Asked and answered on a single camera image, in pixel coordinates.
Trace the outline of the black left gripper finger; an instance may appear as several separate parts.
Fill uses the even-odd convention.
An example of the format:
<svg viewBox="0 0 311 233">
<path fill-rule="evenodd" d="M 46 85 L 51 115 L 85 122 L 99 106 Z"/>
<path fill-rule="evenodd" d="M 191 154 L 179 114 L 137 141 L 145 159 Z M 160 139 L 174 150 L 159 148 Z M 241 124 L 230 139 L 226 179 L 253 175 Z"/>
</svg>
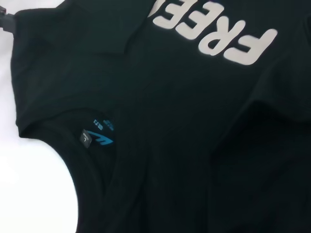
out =
<svg viewBox="0 0 311 233">
<path fill-rule="evenodd" d="M 0 27 L 5 32 L 15 32 L 15 16 L 8 14 L 6 8 L 0 6 Z"/>
</svg>

